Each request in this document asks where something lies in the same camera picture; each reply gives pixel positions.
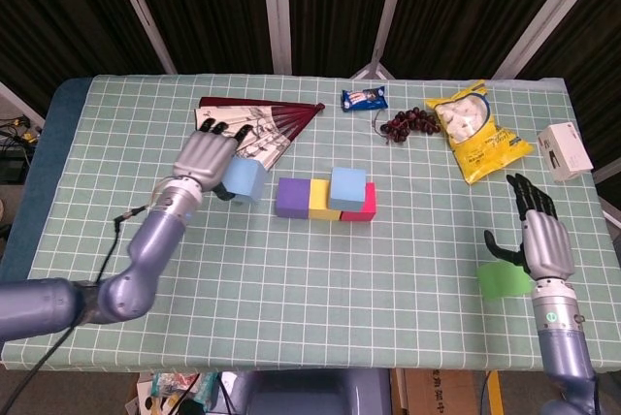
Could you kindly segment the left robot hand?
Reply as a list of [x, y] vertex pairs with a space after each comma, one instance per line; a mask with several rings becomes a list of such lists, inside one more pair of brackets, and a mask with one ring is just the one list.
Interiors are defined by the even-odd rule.
[[239, 145], [253, 128], [244, 124], [235, 135], [225, 136], [228, 127], [224, 121], [206, 119], [186, 140], [173, 166], [174, 176], [195, 180], [203, 193], [213, 192], [222, 201], [235, 198], [222, 180]]

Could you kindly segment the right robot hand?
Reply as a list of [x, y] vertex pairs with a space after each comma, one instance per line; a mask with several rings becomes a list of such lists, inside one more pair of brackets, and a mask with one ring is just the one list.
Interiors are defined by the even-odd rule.
[[507, 175], [515, 194], [522, 242], [517, 251], [500, 247], [493, 233], [484, 231], [487, 249], [497, 259], [511, 263], [534, 280], [567, 280], [574, 274], [568, 231], [558, 219], [554, 202], [521, 174]]

